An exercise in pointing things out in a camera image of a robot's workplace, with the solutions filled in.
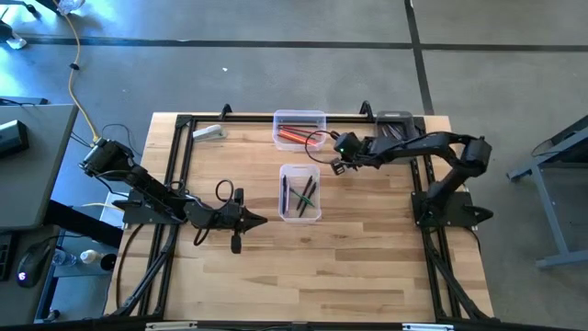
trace gray floor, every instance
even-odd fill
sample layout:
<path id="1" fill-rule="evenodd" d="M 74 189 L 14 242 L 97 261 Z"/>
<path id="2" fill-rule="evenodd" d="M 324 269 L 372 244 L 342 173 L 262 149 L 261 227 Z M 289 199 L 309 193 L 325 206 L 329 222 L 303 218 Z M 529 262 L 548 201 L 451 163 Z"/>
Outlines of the gray floor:
<path id="1" fill-rule="evenodd" d="M 85 37 L 145 40 L 301 40 L 410 42 L 402 0 L 88 0 L 73 21 Z M 422 42 L 585 44 L 588 5 L 562 0 L 413 0 Z M 71 37 L 51 12 L 34 20 L 11 8 L 4 21 L 23 35 Z M 124 123 L 142 148 L 154 111 L 319 108 L 423 114 L 413 51 L 84 46 L 75 90 L 96 126 Z M 0 48 L 0 95 L 68 103 L 67 65 L 74 46 Z M 486 175 L 469 182 L 477 204 L 495 212 L 481 226 L 492 305 L 504 321 L 585 329 L 587 264 L 551 270 L 535 259 L 556 253 L 533 184 L 504 173 L 531 149 L 586 114 L 588 52 L 425 51 L 435 114 L 453 129 L 485 135 L 493 146 Z M 90 138 L 78 119 L 75 131 Z M 125 141 L 124 131 L 109 131 Z M 54 198 L 73 205 L 104 200 L 106 191 L 77 168 L 86 149 L 70 143 Z M 86 285 L 64 282 L 63 298 Z M 102 309 L 96 285 L 94 312 Z M 56 296 L 74 311 L 78 302 Z M 72 318 L 85 317 L 70 313 Z"/>

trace plastic bin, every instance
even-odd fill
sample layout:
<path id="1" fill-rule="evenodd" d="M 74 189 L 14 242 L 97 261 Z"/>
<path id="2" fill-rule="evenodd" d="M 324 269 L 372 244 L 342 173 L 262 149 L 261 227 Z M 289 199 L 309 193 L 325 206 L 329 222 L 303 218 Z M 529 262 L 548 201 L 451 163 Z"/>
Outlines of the plastic bin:
<path id="1" fill-rule="evenodd" d="M 288 191 L 284 190 L 284 176 L 286 176 Z M 316 183 L 316 189 L 312 193 L 309 200 L 312 202 L 314 207 L 307 205 L 304 209 L 304 213 L 300 216 L 300 211 L 296 210 L 298 207 L 300 198 L 294 193 L 289 191 L 289 188 L 293 188 L 299 194 L 303 194 L 306 183 L 309 177 L 312 176 L 312 182 Z M 321 218 L 321 171 L 316 165 L 283 165 L 279 168 L 279 203 L 277 206 L 277 212 L 279 216 L 288 223 L 314 223 Z M 308 197 L 311 188 L 306 192 L 305 196 Z M 287 203 L 287 208 L 284 209 L 284 202 Z"/>
<path id="2" fill-rule="evenodd" d="M 317 130 L 327 130 L 327 119 L 322 111 L 319 110 L 276 110 L 274 113 L 274 127 L 272 136 L 276 148 L 280 151 L 304 152 L 304 143 L 296 143 L 291 140 L 280 137 L 279 125 L 291 125 L 293 128 L 313 132 Z M 309 151 L 320 151 L 324 142 L 327 140 L 327 134 L 314 134 L 312 139 L 316 144 L 309 144 Z"/>

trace wooden table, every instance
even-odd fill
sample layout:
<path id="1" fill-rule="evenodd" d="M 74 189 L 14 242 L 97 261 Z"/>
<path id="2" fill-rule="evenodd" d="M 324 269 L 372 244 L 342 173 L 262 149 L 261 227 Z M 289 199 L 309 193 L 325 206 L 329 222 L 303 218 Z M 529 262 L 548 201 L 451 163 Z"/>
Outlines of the wooden table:
<path id="1" fill-rule="evenodd" d="M 142 158 L 142 165 L 162 181 L 176 115 L 153 114 Z M 447 117 L 425 117 L 425 123 L 428 131 L 451 130 Z M 199 128 L 211 124 L 199 124 Z M 222 125 L 229 132 L 226 140 L 195 144 L 187 187 L 216 206 L 214 188 L 219 180 L 229 178 L 236 188 L 244 188 L 247 208 L 269 222 L 243 236 L 240 255 L 231 253 L 231 233 L 210 232 L 203 245 L 194 247 L 196 230 L 183 225 L 166 320 L 434 320 L 423 239 L 413 225 L 413 181 L 407 165 L 385 165 L 380 170 L 364 167 L 339 177 L 328 165 L 317 165 L 321 169 L 322 219 L 312 225 L 294 225 L 277 215 L 279 168 L 283 164 L 311 164 L 312 160 L 305 153 L 278 151 L 271 123 Z M 330 124 L 328 129 L 355 131 L 358 136 L 373 134 L 373 124 Z M 332 159 L 330 146 L 325 145 L 316 157 Z M 434 157 L 433 163 L 437 178 L 447 173 L 449 167 L 443 160 Z M 153 228 L 145 225 L 130 244 L 122 270 L 122 300 L 145 271 Z M 129 234 L 130 230 L 125 232 L 121 247 Z M 474 237 L 463 229 L 447 228 L 447 240 L 457 279 L 482 311 L 492 315 Z M 115 309 L 115 280 L 116 276 L 105 313 Z M 159 279 L 155 283 L 152 307 Z M 449 312 L 447 287 L 442 281 L 440 288 Z"/>

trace black computer mouse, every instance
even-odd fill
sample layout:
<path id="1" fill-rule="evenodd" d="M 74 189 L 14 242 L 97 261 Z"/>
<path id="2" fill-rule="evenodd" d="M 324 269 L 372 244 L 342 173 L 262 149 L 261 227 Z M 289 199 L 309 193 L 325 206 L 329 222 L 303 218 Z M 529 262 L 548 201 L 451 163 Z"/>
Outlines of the black computer mouse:
<path id="1" fill-rule="evenodd" d="M 31 288 L 37 284 L 50 251 L 51 246 L 48 241 L 33 244 L 27 249 L 18 263 L 18 285 Z"/>

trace bottle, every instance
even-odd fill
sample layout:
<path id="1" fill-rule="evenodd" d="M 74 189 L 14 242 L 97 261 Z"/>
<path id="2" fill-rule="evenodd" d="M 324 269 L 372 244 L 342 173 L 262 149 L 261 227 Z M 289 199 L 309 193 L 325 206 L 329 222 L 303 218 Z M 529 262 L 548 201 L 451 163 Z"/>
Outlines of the bottle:
<path id="1" fill-rule="evenodd" d="M 84 264 L 100 261 L 102 257 L 104 257 L 104 254 L 100 254 L 94 249 L 88 249 L 80 254 L 80 260 L 82 260 Z"/>
<path id="2" fill-rule="evenodd" d="M 51 261 L 53 266 L 73 266 L 77 262 L 77 257 L 74 254 L 68 253 L 60 248 L 55 248 L 55 254 Z"/>

